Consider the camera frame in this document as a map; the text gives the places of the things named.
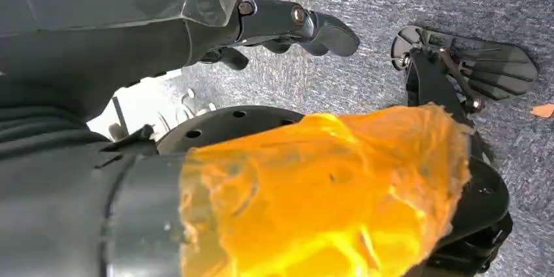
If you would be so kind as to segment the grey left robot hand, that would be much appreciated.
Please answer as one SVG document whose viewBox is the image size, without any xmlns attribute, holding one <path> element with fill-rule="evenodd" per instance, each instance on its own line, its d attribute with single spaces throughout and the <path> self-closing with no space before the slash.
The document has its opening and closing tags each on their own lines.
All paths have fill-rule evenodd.
<svg viewBox="0 0 554 277">
<path fill-rule="evenodd" d="M 236 43 L 350 56 L 338 18 L 276 0 L 1 0 L 1 275 L 177 276 L 176 155 L 90 131 L 113 93 Z"/>
</svg>

